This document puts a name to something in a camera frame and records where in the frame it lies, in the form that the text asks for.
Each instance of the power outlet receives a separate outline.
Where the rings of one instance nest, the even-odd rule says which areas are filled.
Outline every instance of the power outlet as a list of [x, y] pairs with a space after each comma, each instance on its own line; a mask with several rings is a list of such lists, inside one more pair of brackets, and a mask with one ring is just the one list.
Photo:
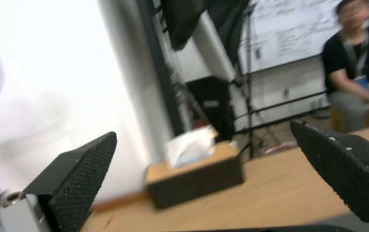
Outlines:
[[284, 98], [284, 99], [288, 99], [288, 98], [289, 98], [289, 95], [290, 95], [289, 88], [285, 88], [285, 89], [283, 90], [283, 98]]

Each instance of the tissue box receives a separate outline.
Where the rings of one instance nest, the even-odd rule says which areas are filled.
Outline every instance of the tissue box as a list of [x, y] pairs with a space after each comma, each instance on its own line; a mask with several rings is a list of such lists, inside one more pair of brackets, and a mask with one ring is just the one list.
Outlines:
[[217, 144], [205, 160], [170, 169], [167, 162], [151, 165], [146, 187], [156, 208], [163, 209], [244, 182], [239, 150], [227, 141]]

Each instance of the black textured gripper pad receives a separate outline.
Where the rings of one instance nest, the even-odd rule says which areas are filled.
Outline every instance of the black textured gripper pad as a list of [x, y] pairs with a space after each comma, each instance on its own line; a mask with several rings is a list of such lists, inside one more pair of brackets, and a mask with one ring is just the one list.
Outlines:
[[353, 232], [353, 231], [336, 226], [291, 226], [291, 227], [255, 228], [255, 229], [206, 230], [193, 232]]
[[369, 222], [369, 141], [299, 120], [291, 121], [290, 127], [314, 169], [361, 220]]
[[60, 154], [26, 187], [26, 194], [37, 196], [52, 231], [76, 232], [83, 226], [116, 145], [116, 134], [110, 132]]

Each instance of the light stand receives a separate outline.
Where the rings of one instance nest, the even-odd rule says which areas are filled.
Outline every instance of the light stand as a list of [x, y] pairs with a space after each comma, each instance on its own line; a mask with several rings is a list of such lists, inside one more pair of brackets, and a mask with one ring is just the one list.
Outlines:
[[[252, 115], [256, 114], [257, 118], [264, 123], [263, 118], [260, 115], [260, 112], [255, 110], [252, 107], [252, 45], [251, 45], [251, 35], [252, 35], [252, 25], [251, 25], [251, 16], [255, 11], [257, 3], [249, 4], [248, 9], [245, 11], [245, 18], [246, 18], [246, 72], [247, 74], [243, 76], [243, 85], [244, 85], [244, 97], [245, 97], [245, 104], [248, 110], [248, 129], [243, 129], [241, 132], [246, 133], [248, 131], [249, 141], [248, 143], [242, 148], [241, 153], [243, 153], [246, 149], [249, 148], [249, 158], [253, 159], [253, 152], [254, 152], [254, 144], [253, 144], [253, 120]], [[280, 144], [279, 139], [274, 135], [274, 133], [267, 127], [268, 133], [272, 136], [272, 139], [277, 144]]]

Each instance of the wooden table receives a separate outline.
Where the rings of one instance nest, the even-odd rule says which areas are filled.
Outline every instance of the wooden table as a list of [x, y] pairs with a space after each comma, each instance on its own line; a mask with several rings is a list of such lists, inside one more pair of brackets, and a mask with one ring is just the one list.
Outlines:
[[[369, 129], [357, 133], [369, 140]], [[186, 231], [311, 224], [350, 213], [299, 149], [245, 164], [246, 182], [157, 211], [150, 201], [94, 212], [82, 232]]]

